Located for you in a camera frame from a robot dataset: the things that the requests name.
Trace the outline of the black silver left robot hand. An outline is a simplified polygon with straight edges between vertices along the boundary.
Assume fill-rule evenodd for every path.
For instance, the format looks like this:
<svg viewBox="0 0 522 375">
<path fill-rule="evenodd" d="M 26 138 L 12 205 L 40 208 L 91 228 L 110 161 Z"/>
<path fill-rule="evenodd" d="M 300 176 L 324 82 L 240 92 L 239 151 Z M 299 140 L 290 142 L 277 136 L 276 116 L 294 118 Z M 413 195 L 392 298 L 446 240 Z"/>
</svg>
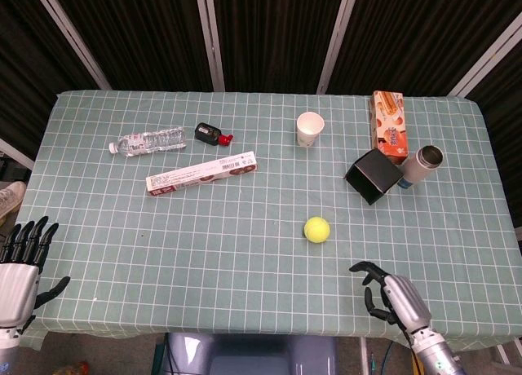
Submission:
<svg viewBox="0 0 522 375">
<path fill-rule="evenodd" d="M 39 293 L 49 248 L 59 228 L 47 226 L 48 217 L 25 225 L 17 223 L 0 245 L 0 338 L 17 338 L 32 323 L 34 311 L 57 298 L 68 286 L 65 276 Z"/>
</svg>

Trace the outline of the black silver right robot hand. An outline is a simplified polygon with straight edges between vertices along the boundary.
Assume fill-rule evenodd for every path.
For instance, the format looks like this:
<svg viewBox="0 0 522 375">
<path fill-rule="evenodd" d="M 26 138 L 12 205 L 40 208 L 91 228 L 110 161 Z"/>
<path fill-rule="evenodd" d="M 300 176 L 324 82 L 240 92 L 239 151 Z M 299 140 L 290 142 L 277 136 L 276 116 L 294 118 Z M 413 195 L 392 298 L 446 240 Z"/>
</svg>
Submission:
<svg viewBox="0 0 522 375">
<path fill-rule="evenodd" d="M 349 267 L 349 271 L 366 273 L 362 285 L 365 286 L 365 307 L 371 316 L 389 324 L 397 324 L 401 331 L 410 336 L 430 328 L 431 312 L 408 278 L 387 273 L 369 261 L 357 262 Z M 380 284 L 381 299 L 386 310 L 374 305 L 369 287 L 373 280 Z"/>
</svg>

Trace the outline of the yellow tennis ball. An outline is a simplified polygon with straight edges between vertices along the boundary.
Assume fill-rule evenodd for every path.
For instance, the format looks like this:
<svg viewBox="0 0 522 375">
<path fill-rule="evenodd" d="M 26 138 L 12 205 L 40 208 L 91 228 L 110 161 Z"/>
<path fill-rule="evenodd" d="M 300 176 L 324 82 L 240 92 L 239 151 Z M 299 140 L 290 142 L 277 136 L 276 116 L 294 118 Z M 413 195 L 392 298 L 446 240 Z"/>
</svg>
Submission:
<svg viewBox="0 0 522 375">
<path fill-rule="evenodd" d="M 330 225 L 322 217 L 312 217 L 304 225 L 303 233 L 307 240 L 320 244 L 330 237 Z"/>
</svg>

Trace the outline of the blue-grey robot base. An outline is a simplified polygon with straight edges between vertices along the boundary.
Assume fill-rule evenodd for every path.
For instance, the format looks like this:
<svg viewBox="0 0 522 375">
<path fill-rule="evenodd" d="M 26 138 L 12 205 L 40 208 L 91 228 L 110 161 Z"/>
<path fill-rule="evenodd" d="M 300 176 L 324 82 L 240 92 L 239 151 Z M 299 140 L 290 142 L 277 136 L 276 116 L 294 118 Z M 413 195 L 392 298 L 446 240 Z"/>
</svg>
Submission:
<svg viewBox="0 0 522 375">
<path fill-rule="evenodd" d="M 151 375 L 338 375 L 334 337 L 166 333 Z"/>
</svg>

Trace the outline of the orange snack box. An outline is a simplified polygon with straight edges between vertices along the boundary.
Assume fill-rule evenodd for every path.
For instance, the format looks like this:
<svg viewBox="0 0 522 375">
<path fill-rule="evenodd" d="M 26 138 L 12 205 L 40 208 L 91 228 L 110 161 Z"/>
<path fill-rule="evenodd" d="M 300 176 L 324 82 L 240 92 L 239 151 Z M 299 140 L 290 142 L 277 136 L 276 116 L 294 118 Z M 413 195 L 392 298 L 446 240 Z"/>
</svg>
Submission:
<svg viewBox="0 0 522 375">
<path fill-rule="evenodd" d="M 372 148 L 401 165 L 409 155 L 403 95 L 376 90 L 369 100 L 369 121 Z"/>
</svg>

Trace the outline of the long white red baking-paper box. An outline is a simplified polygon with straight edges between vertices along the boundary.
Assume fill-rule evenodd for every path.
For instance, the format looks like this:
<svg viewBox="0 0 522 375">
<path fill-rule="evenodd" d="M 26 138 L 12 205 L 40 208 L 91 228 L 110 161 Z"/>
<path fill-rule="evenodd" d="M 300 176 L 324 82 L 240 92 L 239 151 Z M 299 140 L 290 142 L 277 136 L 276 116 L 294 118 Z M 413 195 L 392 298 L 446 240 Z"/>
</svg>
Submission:
<svg viewBox="0 0 522 375">
<path fill-rule="evenodd" d="M 178 191 L 181 188 L 247 174 L 257 170 L 257 167 L 254 153 L 243 152 L 234 156 L 149 176 L 146 178 L 146 188 L 151 196 L 159 196 Z"/>
</svg>

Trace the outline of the grey sneaker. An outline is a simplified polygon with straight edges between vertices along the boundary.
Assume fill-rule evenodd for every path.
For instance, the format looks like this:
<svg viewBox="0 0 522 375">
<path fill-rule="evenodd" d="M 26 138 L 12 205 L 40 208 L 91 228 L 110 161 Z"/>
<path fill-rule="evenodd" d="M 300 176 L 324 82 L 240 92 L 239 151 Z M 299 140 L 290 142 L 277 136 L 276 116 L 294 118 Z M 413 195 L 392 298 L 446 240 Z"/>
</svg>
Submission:
<svg viewBox="0 0 522 375">
<path fill-rule="evenodd" d="M 20 209 L 26 188 L 24 182 L 16 181 L 0 190 L 0 227 L 10 214 Z"/>
</svg>

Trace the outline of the red yellow snack bag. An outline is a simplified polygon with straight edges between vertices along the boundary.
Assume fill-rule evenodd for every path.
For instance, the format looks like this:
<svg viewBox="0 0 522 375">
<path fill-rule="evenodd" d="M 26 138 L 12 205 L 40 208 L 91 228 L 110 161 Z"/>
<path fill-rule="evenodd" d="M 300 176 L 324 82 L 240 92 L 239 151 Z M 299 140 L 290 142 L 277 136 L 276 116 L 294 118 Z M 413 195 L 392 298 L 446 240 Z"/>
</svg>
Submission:
<svg viewBox="0 0 522 375">
<path fill-rule="evenodd" d="M 52 372 L 52 375 L 89 375 L 90 366 L 86 361 L 67 364 Z"/>
</svg>

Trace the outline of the steel thermos flask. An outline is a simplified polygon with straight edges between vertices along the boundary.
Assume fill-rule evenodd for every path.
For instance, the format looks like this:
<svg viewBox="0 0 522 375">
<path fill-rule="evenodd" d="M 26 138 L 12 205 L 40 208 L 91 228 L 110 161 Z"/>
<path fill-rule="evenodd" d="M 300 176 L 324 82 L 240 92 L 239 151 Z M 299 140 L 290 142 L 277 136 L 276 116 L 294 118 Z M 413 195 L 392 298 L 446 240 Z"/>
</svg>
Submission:
<svg viewBox="0 0 522 375">
<path fill-rule="evenodd" d="M 443 158 L 443 152 L 434 145 L 420 148 L 401 164 L 400 170 L 403 177 L 397 183 L 398 186 L 407 189 L 423 181 L 441 165 Z"/>
</svg>

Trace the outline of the green white checked tablecloth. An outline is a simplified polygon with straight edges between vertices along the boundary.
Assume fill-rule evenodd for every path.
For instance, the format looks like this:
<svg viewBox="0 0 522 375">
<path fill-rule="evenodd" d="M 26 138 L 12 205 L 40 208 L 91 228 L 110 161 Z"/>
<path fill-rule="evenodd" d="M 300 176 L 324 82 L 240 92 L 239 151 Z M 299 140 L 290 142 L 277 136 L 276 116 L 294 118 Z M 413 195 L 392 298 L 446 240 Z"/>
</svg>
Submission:
<svg viewBox="0 0 522 375">
<path fill-rule="evenodd" d="M 300 114 L 325 126 L 297 143 Z M 41 279 L 66 290 L 23 346 L 50 331 L 126 338 L 165 331 L 402 339 L 365 309 L 361 260 L 409 277 L 456 351 L 522 336 L 522 255 L 478 106 L 405 99 L 412 149 L 439 147 L 421 183 L 369 205 L 345 174 L 370 148 L 365 96 L 76 90 L 51 110 L 20 209 L 59 224 Z M 228 146 L 195 138 L 204 122 Z M 182 127 L 186 147 L 112 154 L 125 135 Z M 257 170 L 151 196 L 146 178 L 243 152 Z M 303 233 L 312 217 L 327 241 Z"/>
</svg>

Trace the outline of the white paper cup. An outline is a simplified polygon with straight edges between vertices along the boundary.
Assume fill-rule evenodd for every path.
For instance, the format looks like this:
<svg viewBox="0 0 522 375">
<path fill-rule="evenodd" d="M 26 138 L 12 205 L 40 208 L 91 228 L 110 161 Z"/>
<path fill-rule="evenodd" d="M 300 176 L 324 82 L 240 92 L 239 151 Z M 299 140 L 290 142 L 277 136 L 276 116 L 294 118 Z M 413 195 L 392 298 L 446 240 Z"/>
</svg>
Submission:
<svg viewBox="0 0 522 375">
<path fill-rule="evenodd" d="M 301 147 L 311 147 L 323 131 L 325 120 L 316 112 L 303 112 L 296 121 L 297 143 Z"/>
</svg>

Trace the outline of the clear plastic water bottle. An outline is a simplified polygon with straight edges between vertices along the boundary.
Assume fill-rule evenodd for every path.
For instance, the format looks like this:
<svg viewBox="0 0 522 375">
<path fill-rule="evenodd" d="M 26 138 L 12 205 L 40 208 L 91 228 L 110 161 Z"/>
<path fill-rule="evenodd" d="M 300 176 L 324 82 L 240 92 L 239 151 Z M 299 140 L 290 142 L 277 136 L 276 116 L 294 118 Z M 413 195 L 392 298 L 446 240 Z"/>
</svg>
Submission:
<svg viewBox="0 0 522 375">
<path fill-rule="evenodd" d="M 108 150 L 112 154 L 135 157 L 153 152 L 165 152 L 186 147 L 186 135 L 182 127 L 167 130 L 125 135 L 111 142 Z"/>
</svg>

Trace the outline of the black red pencil sharpener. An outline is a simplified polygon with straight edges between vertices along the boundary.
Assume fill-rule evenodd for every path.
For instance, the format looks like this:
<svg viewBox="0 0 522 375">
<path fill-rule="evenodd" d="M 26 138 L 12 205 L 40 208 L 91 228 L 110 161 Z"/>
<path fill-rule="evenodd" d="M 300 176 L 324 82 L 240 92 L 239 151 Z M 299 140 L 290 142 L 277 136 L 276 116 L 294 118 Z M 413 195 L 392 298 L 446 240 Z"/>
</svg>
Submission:
<svg viewBox="0 0 522 375">
<path fill-rule="evenodd" d="M 224 135 L 219 128 L 204 122 L 196 126 L 194 135 L 196 139 L 213 146 L 228 146 L 233 140 L 233 135 Z"/>
</svg>

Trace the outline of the white partition post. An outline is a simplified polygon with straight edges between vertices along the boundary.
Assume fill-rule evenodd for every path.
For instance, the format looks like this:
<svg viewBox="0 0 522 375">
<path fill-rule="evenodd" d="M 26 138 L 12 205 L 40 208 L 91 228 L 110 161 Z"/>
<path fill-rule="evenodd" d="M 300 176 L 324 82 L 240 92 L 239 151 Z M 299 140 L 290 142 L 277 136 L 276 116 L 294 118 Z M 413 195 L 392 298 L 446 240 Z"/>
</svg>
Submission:
<svg viewBox="0 0 522 375">
<path fill-rule="evenodd" d="M 522 12 L 470 67 L 449 95 L 466 97 L 520 42 L 522 42 Z"/>
<path fill-rule="evenodd" d="M 338 54 L 343 44 L 343 39 L 352 15 L 356 0 L 341 0 L 338 14 L 334 23 L 330 38 L 330 44 L 325 55 L 325 61 L 318 82 L 316 94 L 324 95 L 328 90 L 330 79 L 337 63 Z"/>
<path fill-rule="evenodd" d="M 55 22 L 64 38 L 80 59 L 86 71 L 91 75 L 96 85 L 101 90 L 111 90 L 112 87 L 106 78 L 102 68 L 87 47 L 86 43 L 70 20 L 59 0 L 39 0 L 46 9 L 48 15 Z"/>
<path fill-rule="evenodd" d="M 225 92 L 226 86 L 214 0 L 197 0 L 197 7 L 213 89 L 217 92 Z"/>
</svg>

